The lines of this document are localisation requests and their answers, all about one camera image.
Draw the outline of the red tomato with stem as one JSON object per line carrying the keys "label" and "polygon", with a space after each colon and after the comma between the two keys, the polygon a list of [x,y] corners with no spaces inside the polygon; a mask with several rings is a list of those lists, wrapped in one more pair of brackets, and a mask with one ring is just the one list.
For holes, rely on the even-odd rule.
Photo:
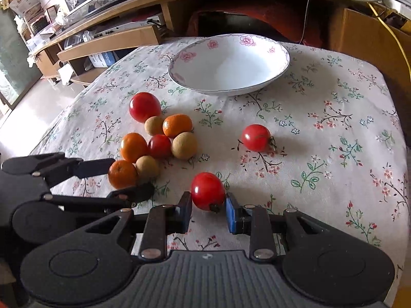
{"label": "red tomato with stem", "polygon": [[253,152],[266,152],[277,149],[274,136],[267,127],[261,124],[251,124],[244,128],[240,141],[248,150]]}

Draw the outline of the wooden tv stand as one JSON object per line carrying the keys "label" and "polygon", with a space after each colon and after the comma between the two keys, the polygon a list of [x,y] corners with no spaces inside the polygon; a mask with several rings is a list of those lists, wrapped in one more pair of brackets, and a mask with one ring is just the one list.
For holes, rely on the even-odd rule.
{"label": "wooden tv stand", "polygon": [[[105,22],[136,15],[155,8],[163,13],[165,25],[145,26],[93,39],[64,49],[64,41]],[[200,25],[199,18],[212,12],[245,15],[265,22],[273,33],[294,43],[330,49],[330,19],[338,8],[349,8],[377,19],[396,38],[394,28],[410,36],[402,27],[394,27],[390,18],[394,9],[369,0],[127,0],[97,15],[78,21],[42,47],[31,53],[42,74],[47,78],[58,76],[62,62],[69,62],[79,81],[91,82],[93,76],[83,67],[91,54],[132,49],[144,45],[158,45],[167,37],[197,36],[221,33],[220,22]]]}

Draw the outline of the cardboard box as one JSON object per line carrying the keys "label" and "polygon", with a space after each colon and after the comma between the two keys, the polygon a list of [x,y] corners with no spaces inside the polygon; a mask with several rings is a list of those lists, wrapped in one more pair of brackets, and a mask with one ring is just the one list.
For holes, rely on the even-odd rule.
{"label": "cardboard box", "polygon": [[369,62],[381,71],[398,110],[400,122],[410,125],[410,36],[392,30],[402,47],[381,23],[349,8],[338,8],[330,19],[329,47]]}

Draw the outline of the orange mandarin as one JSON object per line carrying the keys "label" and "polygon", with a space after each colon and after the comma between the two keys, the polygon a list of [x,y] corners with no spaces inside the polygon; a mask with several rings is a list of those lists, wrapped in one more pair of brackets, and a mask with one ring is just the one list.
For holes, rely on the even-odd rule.
{"label": "orange mandarin", "polygon": [[110,184],[118,190],[136,186],[139,180],[135,166],[125,160],[113,162],[107,176]]}
{"label": "orange mandarin", "polygon": [[141,134],[128,133],[120,143],[120,154],[124,160],[135,163],[148,154],[148,144]]}
{"label": "orange mandarin", "polygon": [[185,114],[174,114],[164,119],[162,130],[165,136],[175,138],[183,132],[190,132],[193,128],[191,118]]}

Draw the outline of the small red tomato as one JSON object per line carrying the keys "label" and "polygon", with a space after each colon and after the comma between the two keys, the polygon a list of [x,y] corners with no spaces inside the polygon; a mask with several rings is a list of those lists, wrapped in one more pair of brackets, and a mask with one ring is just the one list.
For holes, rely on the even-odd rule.
{"label": "small red tomato", "polygon": [[154,159],[167,159],[172,155],[170,139],[162,134],[154,135],[148,143],[148,153]]}

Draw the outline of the floral tablecloth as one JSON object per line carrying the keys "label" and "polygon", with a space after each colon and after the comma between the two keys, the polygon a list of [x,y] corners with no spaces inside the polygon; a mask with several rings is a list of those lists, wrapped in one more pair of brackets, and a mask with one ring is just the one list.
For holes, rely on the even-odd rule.
{"label": "floral tablecloth", "polygon": [[[120,141],[144,133],[128,111],[138,92],[156,96],[164,116],[183,113],[198,152],[160,165],[155,195],[139,213],[176,203],[195,175],[210,172],[241,204],[271,214],[292,208],[382,249],[400,280],[409,237],[407,147],[383,76],[372,65],[323,49],[287,45],[291,65],[248,95],[211,97],[174,83],[171,59],[189,38],[135,49],[100,75],[53,122],[36,154],[120,158]],[[276,150],[240,141],[251,124],[268,128]]]}

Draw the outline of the blue white box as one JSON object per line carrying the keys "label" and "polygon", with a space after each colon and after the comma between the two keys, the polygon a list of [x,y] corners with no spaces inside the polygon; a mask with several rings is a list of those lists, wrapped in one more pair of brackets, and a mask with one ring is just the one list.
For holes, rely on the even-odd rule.
{"label": "blue white box", "polygon": [[118,60],[118,56],[115,52],[91,54],[88,57],[95,68],[109,68]]}

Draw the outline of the white set-top box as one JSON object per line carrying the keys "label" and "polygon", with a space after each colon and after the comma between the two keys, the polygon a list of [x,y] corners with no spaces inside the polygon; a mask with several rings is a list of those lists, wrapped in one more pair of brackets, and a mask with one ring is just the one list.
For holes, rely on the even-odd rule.
{"label": "white set-top box", "polygon": [[152,25],[157,27],[162,27],[165,25],[163,13],[154,14],[144,19],[139,19],[138,17],[129,17],[115,20],[108,24],[98,26],[95,30],[91,31],[91,35],[93,38],[98,38],[113,33]]}

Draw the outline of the large red tomato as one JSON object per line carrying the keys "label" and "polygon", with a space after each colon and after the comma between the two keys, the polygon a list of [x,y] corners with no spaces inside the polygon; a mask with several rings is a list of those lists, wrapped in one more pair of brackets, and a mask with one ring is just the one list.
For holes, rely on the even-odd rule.
{"label": "large red tomato", "polygon": [[160,102],[149,92],[138,92],[129,103],[129,114],[134,120],[144,123],[147,119],[160,116],[162,113]]}

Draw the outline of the tan longan large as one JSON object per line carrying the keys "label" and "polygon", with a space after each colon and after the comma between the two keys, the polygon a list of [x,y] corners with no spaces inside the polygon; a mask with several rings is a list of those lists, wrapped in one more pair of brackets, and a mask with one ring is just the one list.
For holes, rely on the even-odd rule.
{"label": "tan longan large", "polygon": [[171,152],[175,158],[188,160],[192,158],[198,150],[198,142],[191,132],[178,134],[171,143]]}

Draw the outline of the white floral bowl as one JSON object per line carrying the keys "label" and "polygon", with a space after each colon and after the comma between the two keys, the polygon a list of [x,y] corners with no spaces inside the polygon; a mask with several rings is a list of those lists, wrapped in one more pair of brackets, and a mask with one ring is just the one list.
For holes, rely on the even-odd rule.
{"label": "white floral bowl", "polygon": [[231,33],[207,37],[181,49],[168,74],[178,85],[204,95],[236,96],[260,90],[282,76],[291,56],[268,37]]}

